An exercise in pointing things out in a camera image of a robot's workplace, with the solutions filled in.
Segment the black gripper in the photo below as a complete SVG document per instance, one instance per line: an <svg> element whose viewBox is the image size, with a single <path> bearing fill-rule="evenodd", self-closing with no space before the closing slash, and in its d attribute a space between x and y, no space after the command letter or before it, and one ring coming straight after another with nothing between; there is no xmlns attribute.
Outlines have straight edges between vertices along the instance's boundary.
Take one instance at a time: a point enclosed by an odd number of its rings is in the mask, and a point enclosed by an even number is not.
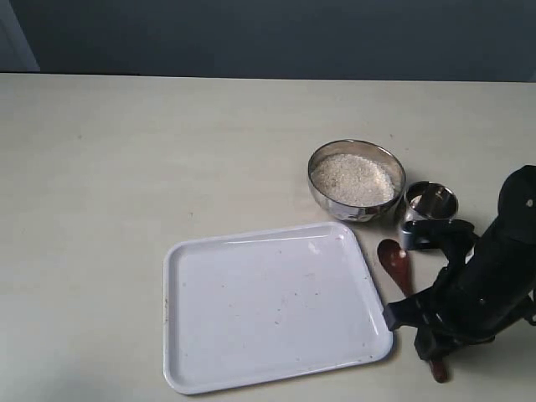
<svg viewBox="0 0 536 402"><path fill-rule="evenodd" d="M524 319L535 324L535 244L497 234L479 240L474 225L461 219L411 220L399 227L403 250L438 250L448 240L473 246L446 283L391 302L384 308L390 331L419 328L420 358L436 360L469 345L490 343Z"/></svg>

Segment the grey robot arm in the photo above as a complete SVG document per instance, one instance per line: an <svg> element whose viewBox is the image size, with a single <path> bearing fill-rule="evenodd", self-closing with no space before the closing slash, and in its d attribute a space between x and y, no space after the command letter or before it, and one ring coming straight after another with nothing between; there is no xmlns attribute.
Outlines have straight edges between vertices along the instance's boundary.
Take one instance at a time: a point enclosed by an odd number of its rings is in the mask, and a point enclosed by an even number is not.
<svg viewBox="0 0 536 402"><path fill-rule="evenodd" d="M389 330L414 327L423 360L490 343L524 319L535 324L535 167L505 180L497 217L482 235L461 219L407 219L404 250L440 250L447 264L433 284L384 308Z"/></svg>

